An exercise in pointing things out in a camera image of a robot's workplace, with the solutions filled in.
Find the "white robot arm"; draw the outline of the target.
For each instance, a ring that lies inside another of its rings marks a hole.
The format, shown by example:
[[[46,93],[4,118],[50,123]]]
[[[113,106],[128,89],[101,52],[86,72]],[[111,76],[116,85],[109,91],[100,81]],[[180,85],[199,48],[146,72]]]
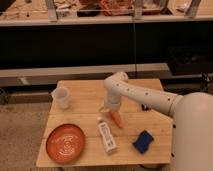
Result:
[[[173,118],[170,171],[213,171],[213,95],[135,86],[125,72],[107,77],[104,87],[109,109],[119,109],[124,96]]]

